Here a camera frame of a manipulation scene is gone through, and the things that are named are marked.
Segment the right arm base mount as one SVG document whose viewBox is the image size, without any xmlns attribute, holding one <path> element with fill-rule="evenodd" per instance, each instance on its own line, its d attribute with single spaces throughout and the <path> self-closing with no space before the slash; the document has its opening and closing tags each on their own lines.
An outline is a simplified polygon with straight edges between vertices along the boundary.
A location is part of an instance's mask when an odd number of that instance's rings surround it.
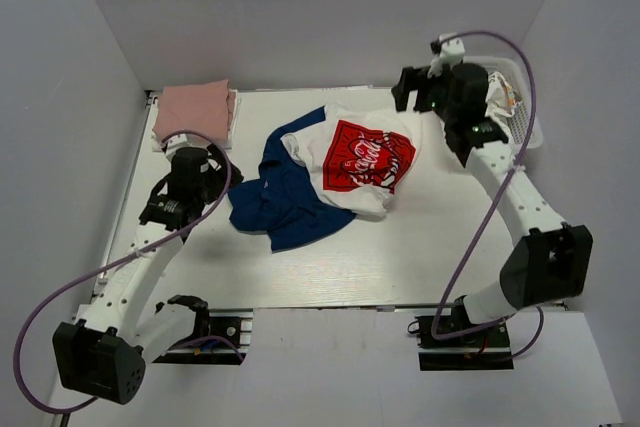
<svg viewBox="0 0 640 427">
<path fill-rule="evenodd" d="M 419 316 L 407 326 L 416 339 L 419 368 L 423 372 L 504 371 L 514 368 L 505 325 L 469 336 L 436 340 L 431 335 L 433 316 Z"/>
</svg>

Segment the white red print t shirt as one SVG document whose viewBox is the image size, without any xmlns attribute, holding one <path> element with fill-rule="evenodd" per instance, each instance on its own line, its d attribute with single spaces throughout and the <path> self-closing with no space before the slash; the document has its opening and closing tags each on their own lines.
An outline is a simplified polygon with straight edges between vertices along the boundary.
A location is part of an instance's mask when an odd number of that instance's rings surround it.
<svg viewBox="0 0 640 427">
<path fill-rule="evenodd" d="M 395 109 L 321 108 L 325 119 L 281 137 L 309 174 L 319 200 L 358 216 L 383 218 L 422 146 L 419 114 Z"/>
</svg>

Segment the blue t shirt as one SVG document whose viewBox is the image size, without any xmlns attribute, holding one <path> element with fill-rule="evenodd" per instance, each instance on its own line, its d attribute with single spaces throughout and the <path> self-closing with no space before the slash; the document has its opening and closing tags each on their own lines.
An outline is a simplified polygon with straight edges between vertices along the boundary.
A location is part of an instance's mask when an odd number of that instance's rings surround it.
<svg viewBox="0 0 640 427">
<path fill-rule="evenodd" d="M 356 215 L 322 202 L 305 167 L 296 164 L 281 138 L 325 120 L 322 107 L 274 130 L 266 140 L 259 177 L 228 193 L 229 220 L 245 233 L 265 233 L 273 252 L 305 246 L 349 225 Z"/>
</svg>

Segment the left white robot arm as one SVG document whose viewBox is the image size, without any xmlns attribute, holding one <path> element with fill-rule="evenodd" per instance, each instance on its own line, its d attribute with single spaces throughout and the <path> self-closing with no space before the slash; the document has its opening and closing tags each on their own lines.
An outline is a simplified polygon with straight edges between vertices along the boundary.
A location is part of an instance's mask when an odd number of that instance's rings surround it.
<svg viewBox="0 0 640 427">
<path fill-rule="evenodd" d="M 53 349 L 64 388 L 124 405 L 137 394 L 146 367 L 171 348 L 199 346 L 211 334 L 208 304 L 176 294 L 143 311 L 191 230 L 243 177 L 223 150 L 177 148 L 169 172 L 152 188 L 131 244 L 132 260 L 114 270 L 78 320 L 61 323 Z"/>
</svg>

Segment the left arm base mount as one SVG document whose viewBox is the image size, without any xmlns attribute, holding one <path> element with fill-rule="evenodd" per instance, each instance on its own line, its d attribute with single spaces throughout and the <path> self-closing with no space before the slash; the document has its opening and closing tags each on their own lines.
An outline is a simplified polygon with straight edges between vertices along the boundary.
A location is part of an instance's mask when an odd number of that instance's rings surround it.
<svg viewBox="0 0 640 427">
<path fill-rule="evenodd" d="M 253 330 L 252 311 L 211 311 L 209 336 L 189 340 L 171 350 L 158 364 L 240 366 L 248 353 Z"/>
</svg>

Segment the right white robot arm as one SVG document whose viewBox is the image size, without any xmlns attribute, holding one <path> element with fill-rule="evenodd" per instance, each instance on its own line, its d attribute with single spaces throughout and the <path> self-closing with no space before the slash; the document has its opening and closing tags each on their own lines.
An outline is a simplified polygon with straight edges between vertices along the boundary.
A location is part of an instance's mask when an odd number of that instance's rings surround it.
<svg viewBox="0 0 640 427">
<path fill-rule="evenodd" d="M 566 222 L 517 165 L 506 132 L 486 112 L 488 88 L 486 69 L 462 62 L 438 75 L 405 67 L 391 90 L 397 111 L 415 92 L 416 111 L 443 121 L 447 147 L 491 198 L 487 214 L 500 215 L 512 239 L 498 279 L 458 298 L 446 323 L 432 323 L 433 338 L 466 346 L 524 308 L 580 296 L 593 247 L 589 229 Z"/>
</svg>

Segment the white graphic t shirt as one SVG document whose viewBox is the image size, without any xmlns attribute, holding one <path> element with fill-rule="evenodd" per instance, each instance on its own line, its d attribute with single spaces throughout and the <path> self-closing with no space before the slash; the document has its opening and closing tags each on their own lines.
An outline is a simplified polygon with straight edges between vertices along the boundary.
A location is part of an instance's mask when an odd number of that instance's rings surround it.
<svg viewBox="0 0 640 427">
<path fill-rule="evenodd" d="M 525 106 L 521 94 L 498 71 L 488 76 L 487 115 L 498 123 L 507 124 Z"/>
</svg>

